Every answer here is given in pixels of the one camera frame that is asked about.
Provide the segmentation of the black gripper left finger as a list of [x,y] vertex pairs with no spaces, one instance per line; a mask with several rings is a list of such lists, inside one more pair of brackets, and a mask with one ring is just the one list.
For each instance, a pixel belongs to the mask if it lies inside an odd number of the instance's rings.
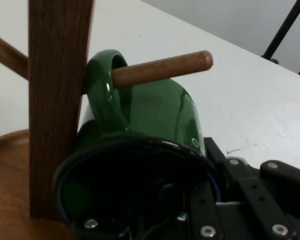
[[204,176],[86,175],[72,181],[75,240],[221,238],[210,181]]

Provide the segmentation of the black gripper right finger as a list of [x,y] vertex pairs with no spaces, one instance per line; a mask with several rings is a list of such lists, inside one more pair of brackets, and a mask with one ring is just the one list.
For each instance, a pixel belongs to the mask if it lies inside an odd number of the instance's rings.
[[221,190],[217,204],[225,240],[300,240],[300,169],[279,160],[259,168],[225,157],[204,138],[208,160]]

